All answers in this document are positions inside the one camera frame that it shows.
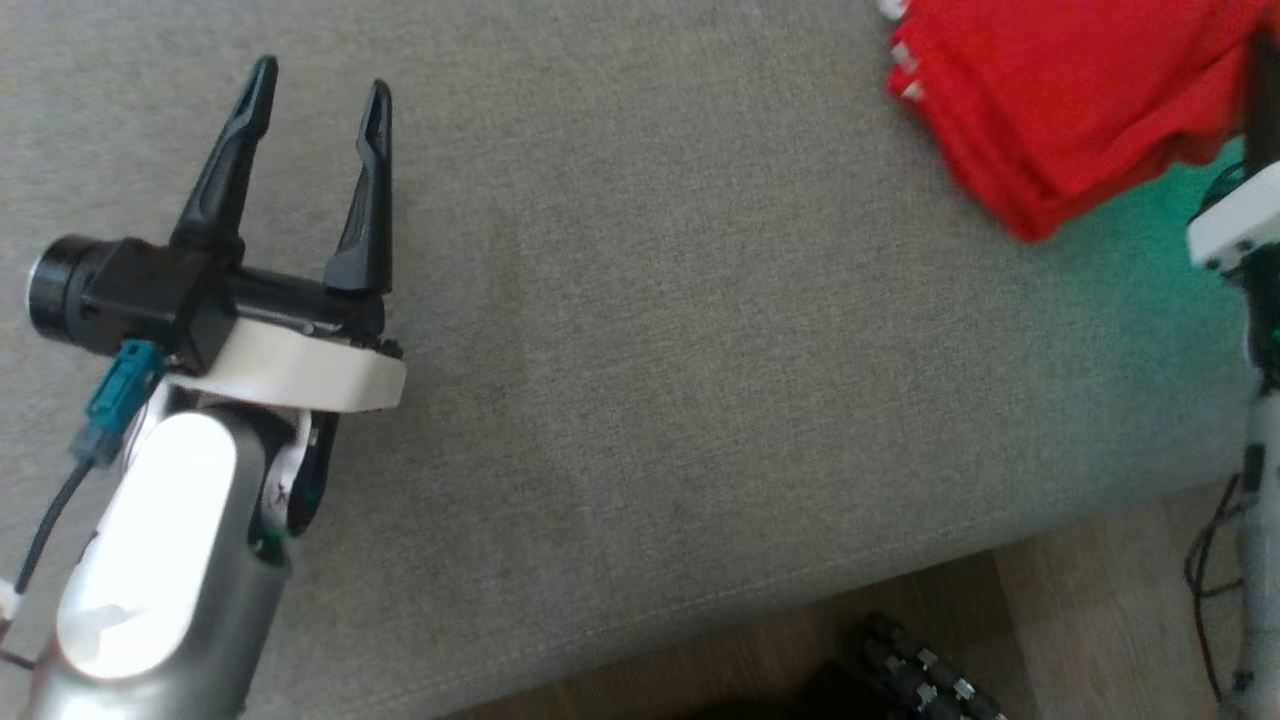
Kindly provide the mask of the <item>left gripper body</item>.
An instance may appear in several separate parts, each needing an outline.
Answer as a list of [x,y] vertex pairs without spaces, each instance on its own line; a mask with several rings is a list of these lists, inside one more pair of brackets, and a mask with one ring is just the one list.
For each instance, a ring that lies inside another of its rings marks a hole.
[[242,269],[228,277],[239,314],[211,369],[182,388],[262,406],[323,413],[397,407],[407,368],[387,337],[378,295]]

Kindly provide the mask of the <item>large grey sofa chaise cushion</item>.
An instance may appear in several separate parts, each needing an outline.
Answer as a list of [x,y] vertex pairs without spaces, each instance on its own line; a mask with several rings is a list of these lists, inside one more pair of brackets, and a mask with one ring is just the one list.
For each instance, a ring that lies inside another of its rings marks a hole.
[[265,54],[246,260],[319,275],[385,79],[410,373],[342,424],[253,720],[429,720],[1238,462],[1212,172],[1015,243],[873,0],[0,0],[0,577],[106,366],[32,263],[165,241]]

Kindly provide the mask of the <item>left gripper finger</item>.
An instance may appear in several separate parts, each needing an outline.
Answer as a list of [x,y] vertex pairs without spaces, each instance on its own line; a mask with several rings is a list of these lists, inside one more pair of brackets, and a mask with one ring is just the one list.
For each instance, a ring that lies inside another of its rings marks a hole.
[[273,55],[253,64],[172,232],[172,247],[219,259],[244,256],[241,222],[257,146],[270,126],[278,73]]
[[357,184],[335,252],[323,283],[353,296],[381,296],[393,286],[393,100],[375,79],[356,137],[361,161]]

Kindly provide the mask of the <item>red garment with white trim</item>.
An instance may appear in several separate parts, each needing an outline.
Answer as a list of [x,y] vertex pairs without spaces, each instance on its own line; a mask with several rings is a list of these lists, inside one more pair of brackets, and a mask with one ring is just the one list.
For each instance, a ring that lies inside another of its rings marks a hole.
[[1243,127],[1251,45],[1280,40],[1280,0],[877,0],[890,92],[955,181],[1016,241]]

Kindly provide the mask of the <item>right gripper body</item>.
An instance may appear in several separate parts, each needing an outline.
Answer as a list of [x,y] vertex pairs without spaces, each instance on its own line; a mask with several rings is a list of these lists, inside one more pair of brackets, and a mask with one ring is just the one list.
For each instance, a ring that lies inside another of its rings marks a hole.
[[1280,163],[1252,176],[1242,163],[1221,170],[1187,227],[1194,266],[1234,272],[1254,251],[1280,245]]

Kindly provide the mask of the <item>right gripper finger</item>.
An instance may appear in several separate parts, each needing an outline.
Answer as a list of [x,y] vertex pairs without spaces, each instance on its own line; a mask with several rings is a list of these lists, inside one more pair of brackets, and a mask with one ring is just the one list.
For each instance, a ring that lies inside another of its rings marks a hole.
[[1251,40],[1244,111],[1244,173],[1280,161],[1280,44],[1270,29]]

